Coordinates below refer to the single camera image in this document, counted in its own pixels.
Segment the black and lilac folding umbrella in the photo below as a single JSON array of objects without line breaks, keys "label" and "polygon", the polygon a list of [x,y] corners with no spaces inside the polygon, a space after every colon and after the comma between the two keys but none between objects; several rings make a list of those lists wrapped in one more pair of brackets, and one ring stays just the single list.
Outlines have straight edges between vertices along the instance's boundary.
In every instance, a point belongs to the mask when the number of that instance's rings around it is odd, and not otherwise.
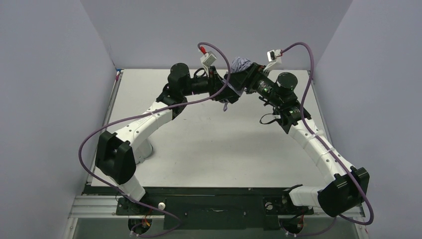
[{"label": "black and lilac folding umbrella", "polygon": [[231,63],[231,74],[225,89],[217,96],[217,100],[223,104],[223,111],[227,111],[228,104],[234,104],[242,96],[245,83],[244,78],[248,69],[252,66],[252,61],[248,58],[235,57]]}]

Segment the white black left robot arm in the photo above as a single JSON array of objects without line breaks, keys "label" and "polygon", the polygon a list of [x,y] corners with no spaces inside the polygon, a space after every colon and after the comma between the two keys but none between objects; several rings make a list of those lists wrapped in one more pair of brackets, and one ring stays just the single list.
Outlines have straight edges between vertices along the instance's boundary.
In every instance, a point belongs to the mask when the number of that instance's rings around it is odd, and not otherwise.
[{"label": "white black left robot arm", "polygon": [[208,94],[208,99],[234,103],[239,94],[230,87],[232,75],[229,67],[222,77],[216,68],[203,65],[205,75],[191,75],[188,66],[177,63],[170,69],[167,84],[147,111],[129,119],[127,125],[99,136],[95,166],[115,183],[124,195],[140,201],[146,191],[135,176],[136,166],[152,154],[148,138],[163,125],[174,120],[189,102],[188,96]]}]

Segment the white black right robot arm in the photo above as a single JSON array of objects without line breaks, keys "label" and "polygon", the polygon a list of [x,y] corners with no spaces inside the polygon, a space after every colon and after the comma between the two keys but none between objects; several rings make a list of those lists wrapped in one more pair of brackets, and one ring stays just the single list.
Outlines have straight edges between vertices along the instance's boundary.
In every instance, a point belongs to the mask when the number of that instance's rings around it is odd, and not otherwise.
[{"label": "white black right robot arm", "polygon": [[341,159],[327,141],[295,94],[298,78],[294,74],[282,72],[272,81],[264,68],[252,63],[243,71],[231,73],[229,84],[247,94],[257,93],[265,105],[272,106],[276,122],[304,149],[327,183],[325,187],[292,189],[289,198],[293,205],[318,207],[336,217],[363,203],[370,179],[367,170]]}]

